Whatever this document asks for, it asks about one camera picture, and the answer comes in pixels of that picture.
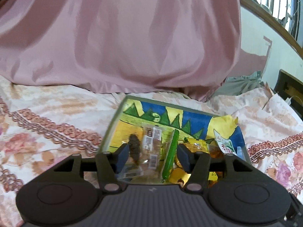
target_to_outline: green plastic item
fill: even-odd
[[[178,139],[179,139],[179,130],[175,129],[173,131],[170,146],[169,146],[168,152],[167,152],[165,160],[164,160],[164,167],[162,169],[163,180],[167,180],[171,173],[172,166],[173,166],[174,160],[175,160]]]

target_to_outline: bedsheet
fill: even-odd
[[[206,103],[180,93],[137,96],[238,117],[253,165],[303,201],[303,124],[268,87]],[[19,226],[18,190],[72,153],[94,156],[123,93],[95,94],[71,85],[23,86],[0,77],[0,226]],[[97,186],[96,174],[84,178]]]

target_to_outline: gray cloth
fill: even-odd
[[[212,97],[218,95],[238,96],[261,86],[261,71],[256,71],[249,76],[229,77],[225,83],[215,91]]]

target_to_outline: barcode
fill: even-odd
[[[149,155],[149,169],[157,169],[157,162],[158,162],[158,155],[157,154],[150,154]]]
[[[124,174],[124,177],[127,178],[127,177],[136,177],[136,176],[140,176],[141,173],[140,172],[136,172],[136,173],[125,173]]]
[[[151,144],[152,143],[152,137],[145,137],[145,144]]]
[[[161,141],[161,130],[154,128],[154,138]]]

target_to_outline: bolt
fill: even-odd
[[[186,188],[190,191],[200,191],[202,186],[198,183],[190,183],[186,186]]]
[[[119,188],[120,188],[119,185],[115,183],[108,183],[104,186],[104,189],[110,192],[117,191],[119,190]]]

